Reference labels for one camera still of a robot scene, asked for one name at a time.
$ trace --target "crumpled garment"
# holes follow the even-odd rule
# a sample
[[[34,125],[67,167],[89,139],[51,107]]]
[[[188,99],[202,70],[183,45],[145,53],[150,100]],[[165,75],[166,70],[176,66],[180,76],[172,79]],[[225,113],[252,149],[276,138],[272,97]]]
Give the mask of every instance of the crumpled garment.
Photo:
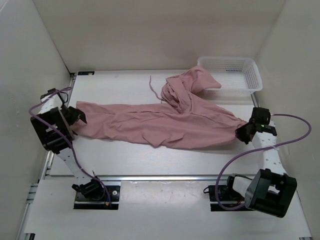
[[[77,101],[87,124],[72,129],[93,139],[121,140],[137,144],[195,149],[229,144],[235,130],[246,124],[232,112],[196,96],[206,88],[221,88],[201,66],[166,79],[157,104],[109,104]]]

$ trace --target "white side panel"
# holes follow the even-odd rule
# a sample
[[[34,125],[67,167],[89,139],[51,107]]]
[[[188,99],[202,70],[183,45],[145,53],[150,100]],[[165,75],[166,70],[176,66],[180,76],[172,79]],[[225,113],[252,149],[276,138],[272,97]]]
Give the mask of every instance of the white side panel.
[[[283,165],[297,178],[298,192],[312,235],[320,239],[320,1],[288,0],[267,38],[257,64],[263,81],[258,94],[272,113],[307,119],[311,135],[283,146]],[[307,127],[289,117],[275,116],[279,141],[303,135]]]
[[[69,104],[77,101],[97,104],[158,104],[160,100],[150,90],[151,76],[154,90],[160,94],[166,78],[185,70],[96,71],[94,75],[76,77]],[[222,104],[236,117],[248,120],[253,103]],[[79,161],[99,176],[105,175],[217,175],[234,156],[253,149],[253,145],[235,140],[233,144],[204,149],[154,148],[117,140],[89,139],[76,136],[73,142]],[[244,156],[227,168],[225,174],[256,174],[260,154]],[[65,164],[56,158],[51,175],[70,175]]]
[[[31,0],[0,0],[0,239],[14,239],[45,150],[28,109],[68,72]]]
[[[67,67],[188,69],[255,57],[285,0],[33,0]]]
[[[119,210],[75,210],[72,179],[42,180],[25,228],[35,240],[299,240],[310,237],[296,194],[284,218],[211,212],[209,182],[121,182]]]

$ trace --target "white plastic basket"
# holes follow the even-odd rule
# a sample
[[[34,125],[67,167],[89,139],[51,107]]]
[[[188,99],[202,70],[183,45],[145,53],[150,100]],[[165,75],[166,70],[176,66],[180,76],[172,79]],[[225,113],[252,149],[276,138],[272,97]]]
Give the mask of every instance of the white plastic basket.
[[[221,88],[207,88],[204,94],[219,97],[245,97],[263,88],[255,61],[248,57],[202,56],[198,65],[208,70]]]

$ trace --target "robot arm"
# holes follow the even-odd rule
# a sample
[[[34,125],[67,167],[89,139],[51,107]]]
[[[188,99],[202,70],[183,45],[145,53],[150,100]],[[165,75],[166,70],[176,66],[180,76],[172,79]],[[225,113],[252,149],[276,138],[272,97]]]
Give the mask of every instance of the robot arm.
[[[43,102],[49,98],[54,92],[56,92],[55,88],[48,90],[47,94],[41,96],[41,101]],[[50,99],[42,105],[37,116],[50,125],[55,126],[71,144],[75,139],[76,133],[72,131],[70,126],[79,120],[87,123],[85,113],[72,106],[66,107],[65,101],[60,93],[50,97]],[[81,193],[85,198],[98,199],[104,192],[103,187],[98,181],[92,179],[82,171],[66,141],[38,119],[31,117],[30,120],[43,147],[59,156],[76,177],[78,184],[74,184],[72,188]],[[94,176],[92,171],[86,170],[86,172]]]
[[[235,131],[236,137],[246,144],[252,141],[255,149],[274,145],[277,132],[270,118],[268,109],[254,107],[249,122]],[[258,166],[260,170],[253,179],[239,174],[229,176],[226,189],[231,195],[239,193],[247,209],[282,218],[295,194],[297,181],[287,175],[274,148],[262,153]]]

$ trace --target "white floor panel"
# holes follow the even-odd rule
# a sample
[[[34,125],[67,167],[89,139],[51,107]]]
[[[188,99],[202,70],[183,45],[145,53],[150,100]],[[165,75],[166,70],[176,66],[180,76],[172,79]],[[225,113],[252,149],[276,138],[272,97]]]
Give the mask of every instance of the white floor panel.
[[[25,233],[35,240],[298,240],[310,237],[296,194],[284,218],[210,212],[208,182],[121,183],[119,210],[75,210],[74,178],[41,180]]]
[[[80,75],[75,80],[70,105],[75,106],[77,101],[97,104],[159,103],[149,88],[150,76],[153,88],[160,94],[166,78],[185,71],[96,71],[94,75]],[[220,103],[219,106],[244,120],[251,116],[253,103],[250,98],[239,102],[230,99],[211,101]],[[100,176],[216,175],[232,157],[253,149],[252,144],[245,145],[238,140],[231,145],[198,150],[170,149],[164,146],[153,148],[150,145],[88,139],[81,136],[77,136],[73,144],[79,160]],[[225,173],[256,174],[258,158],[257,154],[244,156],[227,168]],[[55,157],[50,175],[66,176],[71,175],[71,172],[58,157]]]

